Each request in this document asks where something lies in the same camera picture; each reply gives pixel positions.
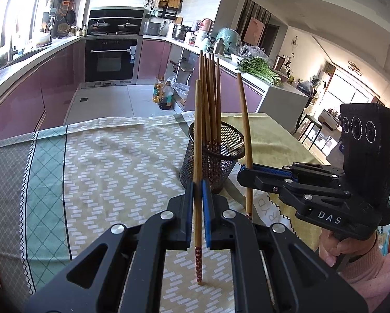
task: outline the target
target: human hand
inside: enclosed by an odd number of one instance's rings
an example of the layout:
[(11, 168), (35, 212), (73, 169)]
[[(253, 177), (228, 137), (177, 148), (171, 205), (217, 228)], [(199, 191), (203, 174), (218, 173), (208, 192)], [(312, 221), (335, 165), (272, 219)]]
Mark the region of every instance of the human hand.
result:
[(330, 267), (336, 263), (340, 254), (351, 254), (352, 257), (364, 255), (369, 252), (375, 244), (376, 231), (368, 240), (356, 240), (352, 238), (339, 241), (333, 236), (333, 232), (322, 228), (319, 242), (319, 255)]

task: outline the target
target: camera lens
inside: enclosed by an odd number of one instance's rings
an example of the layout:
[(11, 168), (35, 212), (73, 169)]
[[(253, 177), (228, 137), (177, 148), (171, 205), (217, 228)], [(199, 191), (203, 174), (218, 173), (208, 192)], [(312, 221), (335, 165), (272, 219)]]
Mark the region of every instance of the camera lens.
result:
[(351, 131), (353, 133), (353, 136), (356, 140), (360, 140), (361, 138), (361, 121), (357, 117), (353, 117), (353, 120), (351, 120)]
[(366, 124), (366, 139), (370, 143), (373, 143), (376, 139), (376, 127), (371, 121)]
[(349, 119), (346, 116), (343, 118), (343, 129), (345, 133), (348, 133), (350, 130)]

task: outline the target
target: patterned tablecloth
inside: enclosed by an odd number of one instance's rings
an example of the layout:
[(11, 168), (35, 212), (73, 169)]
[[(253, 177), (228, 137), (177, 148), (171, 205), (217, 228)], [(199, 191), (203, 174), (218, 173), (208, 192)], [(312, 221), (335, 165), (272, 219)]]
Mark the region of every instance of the patterned tablecloth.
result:
[[(239, 114), (223, 121), (242, 131)], [(102, 118), (0, 141), (0, 278), (18, 307), (115, 223), (144, 223), (183, 194), (178, 173), (193, 113), (155, 118)], [(281, 167), (317, 163), (264, 114), (251, 115), (253, 160)], [(244, 212), (237, 164), (221, 195)], [(299, 221), (275, 194), (254, 191), (253, 220), (280, 221), (311, 248), (319, 228)], [(229, 251), (203, 246), (203, 286), (194, 276), (194, 248), (168, 251), (161, 312), (234, 310)]]

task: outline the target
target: green vegetables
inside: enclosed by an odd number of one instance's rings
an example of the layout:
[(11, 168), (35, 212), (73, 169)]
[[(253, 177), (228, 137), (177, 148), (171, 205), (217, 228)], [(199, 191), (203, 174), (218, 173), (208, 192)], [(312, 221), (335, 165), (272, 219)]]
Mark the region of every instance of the green vegetables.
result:
[(280, 83), (281, 77), (276, 74), (261, 57), (250, 57), (238, 61), (237, 68), (242, 73), (249, 73), (272, 85)]

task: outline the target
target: black mesh cup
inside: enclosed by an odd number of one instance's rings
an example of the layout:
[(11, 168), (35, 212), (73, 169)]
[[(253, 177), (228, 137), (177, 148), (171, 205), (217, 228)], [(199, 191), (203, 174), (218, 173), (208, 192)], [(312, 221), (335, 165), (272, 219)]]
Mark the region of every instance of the black mesh cup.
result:
[[(194, 171), (194, 123), (189, 127), (189, 143), (179, 172), (185, 187), (193, 179)], [(221, 123), (221, 145), (210, 143), (202, 147), (202, 177), (208, 179), (213, 193), (219, 193), (238, 159), (244, 157), (244, 136), (228, 123)]]

